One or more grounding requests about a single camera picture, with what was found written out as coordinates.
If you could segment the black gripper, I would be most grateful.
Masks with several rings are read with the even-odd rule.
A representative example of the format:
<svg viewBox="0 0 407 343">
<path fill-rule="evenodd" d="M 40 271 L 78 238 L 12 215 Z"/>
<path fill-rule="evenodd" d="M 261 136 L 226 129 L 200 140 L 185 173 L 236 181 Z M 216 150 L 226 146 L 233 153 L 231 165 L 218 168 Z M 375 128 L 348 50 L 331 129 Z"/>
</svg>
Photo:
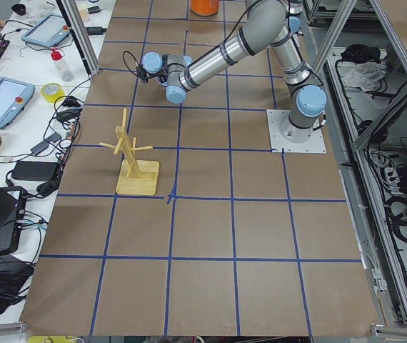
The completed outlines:
<svg viewBox="0 0 407 343">
<path fill-rule="evenodd" d="M 168 70 L 163 69 L 158 73 L 157 79 L 159 81 L 166 81 L 168 79 Z"/>
</svg>

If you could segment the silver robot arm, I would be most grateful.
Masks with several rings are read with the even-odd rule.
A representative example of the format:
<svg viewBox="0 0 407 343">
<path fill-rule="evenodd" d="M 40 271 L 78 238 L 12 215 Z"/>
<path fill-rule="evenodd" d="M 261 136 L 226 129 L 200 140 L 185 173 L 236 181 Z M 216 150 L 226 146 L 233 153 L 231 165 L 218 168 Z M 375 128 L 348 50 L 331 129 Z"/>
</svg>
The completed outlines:
<svg viewBox="0 0 407 343">
<path fill-rule="evenodd" d="M 174 104 L 185 102 L 193 89 L 247 56 L 269 47 L 278 59 L 289 90 L 292 108 L 280 125 L 282 137 L 293 143 L 304 143 L 317 130 L 315 122 L 326 106 L 327 96 L 319 78 L 306 63 L 293 38 L 289 14 L 282 1 L 246 1 L 247 18 L 236 26 L 219 45 L 197 60 L 187 55 L 144 54 L 136 67 L 143 83 L 157 78 L 166 88 L 166 98 Z"/>
</svg>

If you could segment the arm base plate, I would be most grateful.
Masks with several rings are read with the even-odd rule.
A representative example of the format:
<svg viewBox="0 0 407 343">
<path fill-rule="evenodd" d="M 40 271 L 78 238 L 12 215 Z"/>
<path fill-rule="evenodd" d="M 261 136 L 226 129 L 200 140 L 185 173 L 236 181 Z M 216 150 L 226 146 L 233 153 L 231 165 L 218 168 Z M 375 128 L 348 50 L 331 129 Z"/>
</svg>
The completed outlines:
<svg viewBox="0 0 407 343">
<path fill-rule="evenodd" d="M 266 110 L 271 150 L 278 153 L 325 154 L 322 130 L 314 131 L 319 125 L 318 120 L 309 129 L 299 129 L 289 121 L 289 113 L 289 110 Z"/>
</svg>

